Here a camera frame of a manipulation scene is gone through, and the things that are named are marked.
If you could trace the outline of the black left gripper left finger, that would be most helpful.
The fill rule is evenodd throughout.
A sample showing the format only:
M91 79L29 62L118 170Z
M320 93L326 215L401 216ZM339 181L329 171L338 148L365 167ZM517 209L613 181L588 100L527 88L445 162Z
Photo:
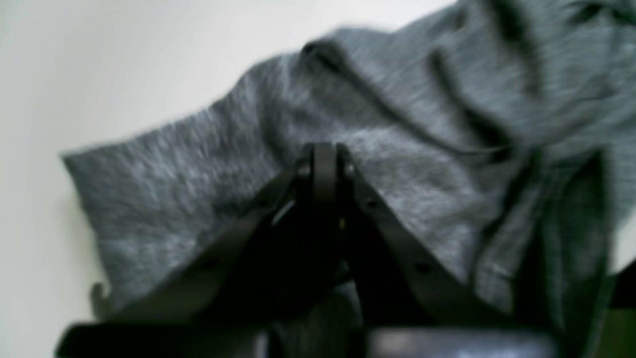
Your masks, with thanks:
M298 258L280 220L317 197L323 144L257 193L247 211L177 278L102 324L71 326L57 358L280 358L268 322L282 272Z

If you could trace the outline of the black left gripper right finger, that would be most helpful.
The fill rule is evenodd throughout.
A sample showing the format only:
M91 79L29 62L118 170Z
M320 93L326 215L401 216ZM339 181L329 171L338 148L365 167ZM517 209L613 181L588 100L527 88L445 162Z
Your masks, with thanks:
M352 358L555 358L557 339L479 299L397 220L334 146L347 261L363 311Z

